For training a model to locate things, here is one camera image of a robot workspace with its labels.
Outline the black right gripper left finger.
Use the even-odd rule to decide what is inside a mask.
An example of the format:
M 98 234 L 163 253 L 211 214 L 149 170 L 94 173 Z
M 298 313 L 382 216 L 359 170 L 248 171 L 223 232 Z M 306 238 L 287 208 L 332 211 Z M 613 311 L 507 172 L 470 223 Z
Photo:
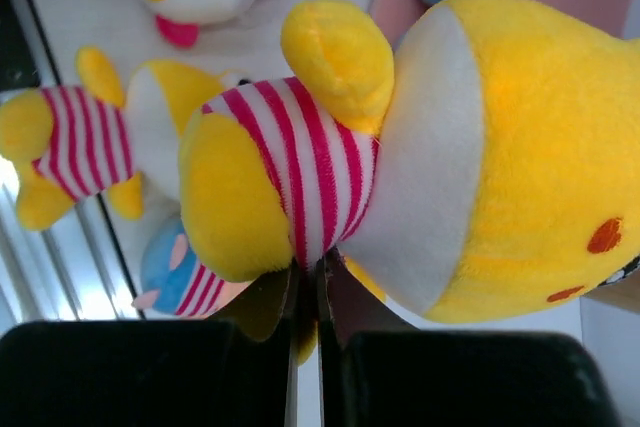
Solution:
M 37 321 L 1 339 L 5 426 L 285 426 L 299 272 L 205 320 Z

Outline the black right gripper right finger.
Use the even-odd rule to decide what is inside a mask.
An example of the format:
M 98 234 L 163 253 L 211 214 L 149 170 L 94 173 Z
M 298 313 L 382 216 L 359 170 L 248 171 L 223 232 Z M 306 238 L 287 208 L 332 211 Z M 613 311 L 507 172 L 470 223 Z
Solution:
M 337 252 L 316 268 L 326 426 L 618 426 L 592 357 L 552 332 L 421 330 Z

